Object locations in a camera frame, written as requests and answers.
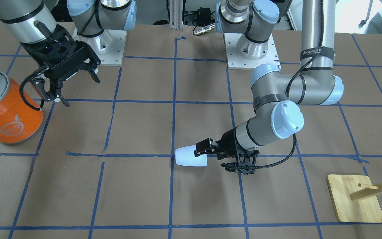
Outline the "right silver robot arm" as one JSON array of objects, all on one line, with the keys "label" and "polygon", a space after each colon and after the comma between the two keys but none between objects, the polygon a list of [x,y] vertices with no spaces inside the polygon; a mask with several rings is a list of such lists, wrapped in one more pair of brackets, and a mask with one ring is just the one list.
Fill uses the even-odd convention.
[{"label": "right silver robot arm", "polygon": [[67,8],[77,38],[56,22],[48,1],[0,0],[0,21],[38,64],[19,89],[24,103],[36,111],[50,101],[68,107],[63,84],[80,70],[100,83],[100,57],[118,52],[109,31],[131,31],[136,24],[134,0],[68,0]]}]

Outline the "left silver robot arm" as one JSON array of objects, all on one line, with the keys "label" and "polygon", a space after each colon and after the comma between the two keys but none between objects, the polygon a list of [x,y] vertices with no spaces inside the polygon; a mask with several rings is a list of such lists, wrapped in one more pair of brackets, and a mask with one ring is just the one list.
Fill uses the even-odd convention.
[{"label": "left silver robot arm", "polygon": [[[332,105],[344,93],[342,80],[333,74],[335,37],[335,0],[305,0],[302,12],[300,69],[293,75],[282,74],[275,64],[257,66],[251,74],[255,116],[224,133],[218,141],[197,143],[192,159],[216,154],[218,159],[233,157],[223,164],[227,169],[254,169],[250,157],[258,148],[299,132],[304,125],[299,104]],[[270,0],[223,0],[217,4],[216,30],[242,33],[240,50],[250,58],[251,46],[267,47],[280,15]]]}]

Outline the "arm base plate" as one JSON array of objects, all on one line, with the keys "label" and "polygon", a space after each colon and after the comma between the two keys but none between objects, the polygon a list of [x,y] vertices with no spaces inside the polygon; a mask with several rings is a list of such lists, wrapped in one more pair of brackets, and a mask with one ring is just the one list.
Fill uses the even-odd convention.
[{"label": "arm base plate", "polygon": [[73,38],[86,42],[101,60],[101,66],[121,66],[126,44],[127,31],[105,30],[94,38],[85,38],[77,34],[74,29]]},{"label": "arm base plate", "polygon": [[229,69],[251,70],[261,64],[282,68],[272,35],[267,42],[254,43],[244,34],[224,33],[224,42]]}]

